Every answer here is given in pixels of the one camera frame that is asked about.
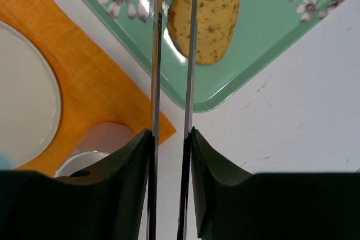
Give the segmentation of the sliced bread piece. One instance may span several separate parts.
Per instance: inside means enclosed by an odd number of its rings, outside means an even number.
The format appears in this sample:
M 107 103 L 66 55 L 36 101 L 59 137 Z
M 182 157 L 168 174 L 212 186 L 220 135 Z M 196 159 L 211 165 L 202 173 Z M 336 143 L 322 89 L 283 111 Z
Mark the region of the sliced bread piece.
M 240 0 L 197 0 L 196 62 L 220 61 L 232 39 Z M 192 0 L 173 0 L 168 9 L 170 37 L 185 57 L 189 54 Z

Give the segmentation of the silver metal tongs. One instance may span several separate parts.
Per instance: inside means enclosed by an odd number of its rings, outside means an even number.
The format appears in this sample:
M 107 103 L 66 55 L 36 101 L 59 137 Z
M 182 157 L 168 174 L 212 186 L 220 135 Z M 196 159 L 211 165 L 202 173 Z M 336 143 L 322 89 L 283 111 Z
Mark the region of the silver metal tongs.
M 153 1 L 153 46 L 151 70 L 151 133 L 152 149 L 149 151 L 148 195 L 147 195 L 147 239 L 156 238 L 157 191 L 158 191 L 158 150 L 159 150 L 159 117 L 160 117 L 160 75 L 161 75 L 161 42 L 163 26 L 163 2 Z M 192 113 L 194 99 L 194 76 L 197 36 L 197 0 L 192 0 L 190 46 L 188 53 L 186 108 L 184 118 L 184 141 L 182 154 L 182 175 L 179 202 L 177 239 L 187 237 L 187 206 L 190 181 Z

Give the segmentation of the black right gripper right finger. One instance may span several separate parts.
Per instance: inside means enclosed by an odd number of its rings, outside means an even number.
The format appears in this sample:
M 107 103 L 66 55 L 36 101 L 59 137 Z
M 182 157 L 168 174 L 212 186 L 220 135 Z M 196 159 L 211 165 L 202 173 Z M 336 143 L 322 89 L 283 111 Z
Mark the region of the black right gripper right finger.
M 359 174 L 251 174 L 191 132 L 201 239 L 358 239 Z

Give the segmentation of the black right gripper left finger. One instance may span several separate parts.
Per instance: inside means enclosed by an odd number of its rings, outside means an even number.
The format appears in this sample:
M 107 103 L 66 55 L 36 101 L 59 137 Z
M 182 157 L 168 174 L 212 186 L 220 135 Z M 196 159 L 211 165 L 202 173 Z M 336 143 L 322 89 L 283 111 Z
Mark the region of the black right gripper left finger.
M 137 239 L 152 134 L 70 176 L 1 171 L 2 239 Z

